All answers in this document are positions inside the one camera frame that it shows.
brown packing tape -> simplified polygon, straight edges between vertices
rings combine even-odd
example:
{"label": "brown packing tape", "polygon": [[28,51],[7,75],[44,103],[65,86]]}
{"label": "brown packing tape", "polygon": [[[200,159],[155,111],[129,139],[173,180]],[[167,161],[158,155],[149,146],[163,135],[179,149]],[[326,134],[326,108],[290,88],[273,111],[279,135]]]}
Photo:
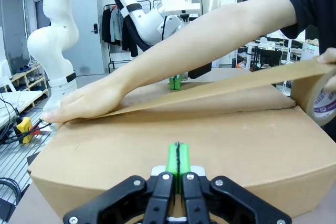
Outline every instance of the brown packing tape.
{"label": "brown packing tape", "polygon": [[336,111],[333,111],[327,118],[318,118],[314,115],[313,106],[327,80],[335,74],[336,65],[318,63],[316,58],[314,58],[166,94],[151,101],[141,102],[102,117],[262,87],[285,80],[295,80],[292,87],[292,98],[319,125],[324,125],[336,116]]}

human arm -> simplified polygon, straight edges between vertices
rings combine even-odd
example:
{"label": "human arm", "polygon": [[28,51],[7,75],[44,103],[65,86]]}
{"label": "human arm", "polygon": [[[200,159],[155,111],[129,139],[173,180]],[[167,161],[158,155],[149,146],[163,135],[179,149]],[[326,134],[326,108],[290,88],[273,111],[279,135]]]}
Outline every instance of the human arm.
{"label": "human arm", "polygon": [[111,75],[67,96],[48,122],[112,111],[130,91],[218,59],[260,35],[296,23],[290,0],[249,0],[216,9],[150,48]]}

door handle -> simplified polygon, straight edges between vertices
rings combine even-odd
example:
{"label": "door handle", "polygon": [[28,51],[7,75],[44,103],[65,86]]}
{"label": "door handle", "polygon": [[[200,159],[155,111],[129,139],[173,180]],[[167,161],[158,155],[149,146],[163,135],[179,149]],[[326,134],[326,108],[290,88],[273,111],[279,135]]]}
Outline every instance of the door handle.
{"label": "door handle", "polygon": [[98,33],[98,24],[97,24],[97,23],[95,23],[95,24],[93,25],[93,30],[92,30],[91,32],[94,33],[94,34],[97,34],[97,33]]}

forearm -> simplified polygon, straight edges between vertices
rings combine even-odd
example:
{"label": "forearm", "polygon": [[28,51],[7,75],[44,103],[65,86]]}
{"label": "forearm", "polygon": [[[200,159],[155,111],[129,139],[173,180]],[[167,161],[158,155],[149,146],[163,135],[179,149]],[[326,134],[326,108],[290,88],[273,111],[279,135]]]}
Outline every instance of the forearm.
{"label": "forearm", "polygon": [[262,15],[251,15],[249,10],[253,5],[253,1],[227,5],[198,18],[110,77],[123,78],[123,91],[128,93],[137,87],[201,67],[259,35],[292,23],[259,21]]}

hanging clothes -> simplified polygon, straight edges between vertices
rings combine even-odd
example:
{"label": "hanging clothes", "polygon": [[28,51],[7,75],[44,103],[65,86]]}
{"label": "hanging clothes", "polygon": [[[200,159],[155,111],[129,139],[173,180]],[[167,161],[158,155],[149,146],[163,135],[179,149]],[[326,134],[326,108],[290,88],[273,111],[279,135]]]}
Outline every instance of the hanging clothes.
{"label": "hanging clothes", "polygon": [[103,12],[101,37],[106,43],[111,43],[111,10],[108,8]]}
{"label": "hanging clothes", "polygon": [[114,45],[120,45],[122,41],[122,23],[123,17],[118,8],[112,10],[110,20],[111,42]]}
{"label": "hanging clothes", "polygon": [[122,50],[128,51],[128,49],[130,49],[132,57],[139,55],[136,43],[133,40],[124,19],[122,26]]}

